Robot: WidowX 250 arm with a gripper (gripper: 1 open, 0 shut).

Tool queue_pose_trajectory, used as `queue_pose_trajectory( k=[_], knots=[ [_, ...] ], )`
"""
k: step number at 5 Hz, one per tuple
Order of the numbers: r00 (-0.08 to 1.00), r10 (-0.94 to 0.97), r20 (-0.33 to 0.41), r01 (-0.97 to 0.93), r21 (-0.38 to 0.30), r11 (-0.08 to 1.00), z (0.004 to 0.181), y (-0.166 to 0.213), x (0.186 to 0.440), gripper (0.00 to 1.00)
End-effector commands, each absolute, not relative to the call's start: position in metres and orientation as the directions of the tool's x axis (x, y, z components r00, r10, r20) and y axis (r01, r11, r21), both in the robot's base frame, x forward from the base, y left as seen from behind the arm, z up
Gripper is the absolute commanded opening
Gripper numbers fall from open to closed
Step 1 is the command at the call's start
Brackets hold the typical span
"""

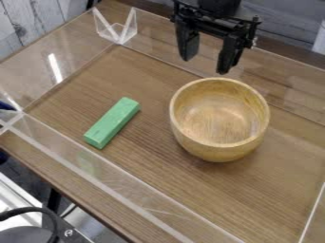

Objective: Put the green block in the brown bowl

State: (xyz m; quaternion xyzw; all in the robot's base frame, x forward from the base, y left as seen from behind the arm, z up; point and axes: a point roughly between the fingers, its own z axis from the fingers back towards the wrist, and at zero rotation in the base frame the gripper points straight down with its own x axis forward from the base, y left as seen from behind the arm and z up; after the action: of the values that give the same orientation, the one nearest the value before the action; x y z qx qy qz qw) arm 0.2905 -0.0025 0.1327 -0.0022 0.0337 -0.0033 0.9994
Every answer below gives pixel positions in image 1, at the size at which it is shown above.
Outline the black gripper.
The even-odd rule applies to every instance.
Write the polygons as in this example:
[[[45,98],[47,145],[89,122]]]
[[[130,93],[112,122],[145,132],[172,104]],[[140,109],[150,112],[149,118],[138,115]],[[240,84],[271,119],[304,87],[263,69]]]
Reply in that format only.
[[[263,18],[241,5],[241,0],[173,0],[173,4],[172,22],[182,59],[188,62],[197,55],[204,32],[224,40],[216,71],[228,74],[244,48],[257,42]]]

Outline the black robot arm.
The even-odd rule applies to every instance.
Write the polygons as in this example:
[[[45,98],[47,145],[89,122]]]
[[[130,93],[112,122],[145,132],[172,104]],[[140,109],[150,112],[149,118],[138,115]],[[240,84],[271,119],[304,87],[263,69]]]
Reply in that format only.
[[[229,73],[239,64],[243,52],[257,43],[263,20],[241,7],[241,0],[173,0],[173,15],[178,51],[188,62],[198,54],[201,34],[224,42],[216,72]]]

